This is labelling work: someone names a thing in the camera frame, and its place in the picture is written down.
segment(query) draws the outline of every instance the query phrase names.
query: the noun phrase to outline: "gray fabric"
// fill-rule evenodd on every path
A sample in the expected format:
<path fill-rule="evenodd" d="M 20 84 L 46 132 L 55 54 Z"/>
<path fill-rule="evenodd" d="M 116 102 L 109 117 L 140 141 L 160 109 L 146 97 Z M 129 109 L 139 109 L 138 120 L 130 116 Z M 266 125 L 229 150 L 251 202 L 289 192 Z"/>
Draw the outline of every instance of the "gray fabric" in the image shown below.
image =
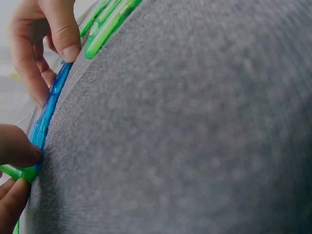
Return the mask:
<path fill-rule="evenodd" d="M 310 0 L 143 0 L 73 67 L 28 233 L 312 233 L 311 16 Z"/>

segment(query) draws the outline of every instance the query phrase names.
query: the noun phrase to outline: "green plastic clip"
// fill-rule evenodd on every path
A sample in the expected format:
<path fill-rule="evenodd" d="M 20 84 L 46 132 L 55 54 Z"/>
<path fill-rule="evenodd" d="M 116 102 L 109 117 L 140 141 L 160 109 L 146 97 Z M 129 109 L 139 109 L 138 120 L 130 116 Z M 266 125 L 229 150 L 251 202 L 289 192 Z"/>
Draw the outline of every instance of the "green plastic clip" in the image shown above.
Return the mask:
<path fill-rule="evenodd" d="M 83 26 L 83 28 L 80 31 L 80 37 L 84 37 L 87 32 L 89 31 L 90 27 L 92 26 L 92 24 L 94 23 L 94 21 L 97 19 L 97 17 L 99 16 L 99 14 L 108 6 L 108 4 L 111 2 L 112 0 L 102 0 L 100 5 L 96 8 L 96 10 L 94 11 L 93 15 L 90 17 L 90 19 L 86 22 L 86 24 Z"/>
<path fill-rule="evenodd" d="M 6 173 L 7 175 L 10 175 L 14 180 L 23 178 L 29 183 L 32 183 L 37 176 L 37 171 L 35 167 L 18 168 L 12 165 L 1 165 L 0 171 Z"/>
<path fill-rule="evenodd" d="M 85 56 L 93 59 L 141 0 L 112 0 L 93 23 L 86 42 Z"/>

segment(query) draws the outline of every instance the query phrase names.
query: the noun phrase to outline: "fingernail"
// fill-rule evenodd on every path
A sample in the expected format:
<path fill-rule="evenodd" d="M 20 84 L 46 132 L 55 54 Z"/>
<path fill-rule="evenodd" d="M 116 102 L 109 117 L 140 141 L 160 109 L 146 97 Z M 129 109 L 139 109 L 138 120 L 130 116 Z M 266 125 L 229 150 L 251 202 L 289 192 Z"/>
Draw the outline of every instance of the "fingernail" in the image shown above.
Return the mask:
<path fill-rule="evenodd" d="M 66 62 L 73 62 L 77 59 L 79 52 L 80 49 L 77 46 L 71 45 L 63 50 L 62 57 Z"/>
<path fill-rule="evenodd" d="M 38 97 L 38 101 L 41 104 L 41 106 L 44 106 L 45 104 L 47 104 L 48 100 L 49 100 L 49 95 L 45 95 L 45 96 L 39 96 Z"/>
<path fill-rule="evenodd" d="M 41 149 L 39 149 L 39 147 L 35 144 L 32 144 L 33 145 L 33 149 L 35 151 L 35 155 L 38 157 L 38 159 L 40 159 L 41 157 Z"/>

